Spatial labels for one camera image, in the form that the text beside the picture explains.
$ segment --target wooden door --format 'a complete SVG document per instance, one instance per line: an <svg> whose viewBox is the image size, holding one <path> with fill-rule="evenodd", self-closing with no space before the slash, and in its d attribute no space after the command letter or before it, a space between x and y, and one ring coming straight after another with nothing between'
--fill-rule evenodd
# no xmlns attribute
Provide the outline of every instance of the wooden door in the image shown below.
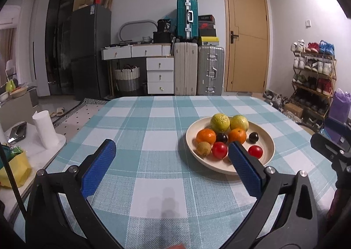
<svg viewBox="0 0 351 249"><path fill-rule="evenodd" d="M266 0L228 0L227 10L230 41L226 90L263 92L268 64Z"/></svg>

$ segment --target checkered tablecloth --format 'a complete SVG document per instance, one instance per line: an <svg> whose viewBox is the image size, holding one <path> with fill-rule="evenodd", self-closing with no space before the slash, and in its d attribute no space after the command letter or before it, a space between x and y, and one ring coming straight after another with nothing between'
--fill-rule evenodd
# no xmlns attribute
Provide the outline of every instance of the checkered tablecloth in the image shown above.
<svg viewBox="0 0 351 249"><path fill-rule="evenodd" d="M67 143L47 171L79 165L106 139L117 155L94 196L88 198L111 234L127 249L219 248L256 201L237 177L200 164L185 141L188 127L222 112L245 115L273 138L269 163L279 172L308 172L320 217L330 207L336 174L331 163L310 146L311 136L265 102L243 96L124 97L107 103ZM269 232L283 198L278 197L261 234ZM83 235L62 196L77 234ZM23 218L15 230L24 236Z"/></svg>

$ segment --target blue sneaker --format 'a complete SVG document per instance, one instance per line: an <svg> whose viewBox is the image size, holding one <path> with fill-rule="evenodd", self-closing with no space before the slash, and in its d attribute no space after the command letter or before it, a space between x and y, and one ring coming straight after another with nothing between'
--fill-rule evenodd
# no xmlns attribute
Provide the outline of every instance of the blue sneaker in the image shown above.
<svg viewBox="0 0 351 249"><path fill-rule="evenodd" d="M327 43L327 46L325 48L325 54L332 55L332 56L335 55L335 49L333 44Z"/></svg>
<svg viewBox="0 0 351 249"><path fill-rule="evenodd" d="M327 42L322 40L319 44L319 53L324 54L326 47L327 47Z"/></svg>

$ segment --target purple bag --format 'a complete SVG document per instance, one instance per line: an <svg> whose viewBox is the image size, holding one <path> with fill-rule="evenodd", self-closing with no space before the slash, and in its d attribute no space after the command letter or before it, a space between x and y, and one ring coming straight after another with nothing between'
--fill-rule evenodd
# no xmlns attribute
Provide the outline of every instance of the purple bag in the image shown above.
<svg viewBox="0 0 351 249"><path fill-rule="evenodd" d="M334 93L333 102L330 106L329 117L338 120L342 123L347 121L351 108L351 94L344 93L340 88ZM329 134L331 140L335 143L340 141L341 135L325 127L325 130Z"/></svg>

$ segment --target tangerine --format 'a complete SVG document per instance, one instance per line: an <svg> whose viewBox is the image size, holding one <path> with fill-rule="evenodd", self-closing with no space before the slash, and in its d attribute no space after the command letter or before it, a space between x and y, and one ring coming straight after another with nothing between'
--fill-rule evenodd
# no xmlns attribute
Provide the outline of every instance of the tangerine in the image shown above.
<svg viewBox="0 0 351 249"><path fill-rule="evenodd" d="M228 134L228 142L238 141L243 144L246 141L246 132L243 129L235 128Z"/></svg>
<svg viewBox="0 0 351 249"><path fill-rule="evenodd" d="M212 129L202 129L196 135L196 142L208 142L213 145L216 142L216 133Z"/></svg>

